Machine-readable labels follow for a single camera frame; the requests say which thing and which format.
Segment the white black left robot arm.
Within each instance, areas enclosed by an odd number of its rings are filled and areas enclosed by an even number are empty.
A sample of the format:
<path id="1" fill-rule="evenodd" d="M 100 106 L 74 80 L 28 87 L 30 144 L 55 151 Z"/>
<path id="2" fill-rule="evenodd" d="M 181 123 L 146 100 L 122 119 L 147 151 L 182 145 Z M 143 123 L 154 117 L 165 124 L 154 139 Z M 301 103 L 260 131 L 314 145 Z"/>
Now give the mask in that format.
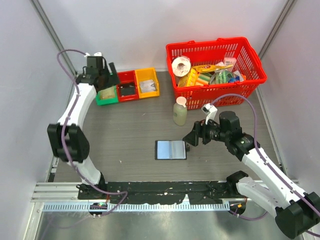
<path id="1" fill-rule="evenodd" d="M 83 124 L 91 103 L 99 91 L 114 86 L 119 77 L 114 63 L 107 63 L 101 52 L 83 53 L 86 66 L 82 73 L 69 78 L 74 86 L 65 112 L 56 123 L 47 127 L 53 156 L 69 165 L 81 178 L 79 189 L 95 199 L 107 194 L 103 174 L 90 158 L 90 143 L 83 132 Z"/>

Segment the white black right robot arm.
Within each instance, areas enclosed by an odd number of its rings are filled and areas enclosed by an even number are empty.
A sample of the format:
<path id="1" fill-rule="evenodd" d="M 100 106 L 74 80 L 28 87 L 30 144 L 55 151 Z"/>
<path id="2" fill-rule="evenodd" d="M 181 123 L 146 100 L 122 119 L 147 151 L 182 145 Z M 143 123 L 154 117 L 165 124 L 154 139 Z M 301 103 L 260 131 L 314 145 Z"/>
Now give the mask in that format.
<path id="1" fill-rule="evenodd" d="M 219 114 L 219 122 L 212 119 L 196 121 L 183 140 L 196 147 L 201 141 L 222 142 L 229 153 L 245 164 L 262 180 L 256 183 L 243 171 L 227 177 L 226 193 L 233 198 L 242 195 L 269 213 L 281 232 L 290 239 L 320 222 L 320 197 L 307 193 L 290 180 L 267 156 L 256 139 L 242 131 L 240 120 L 233 111 Z"/>

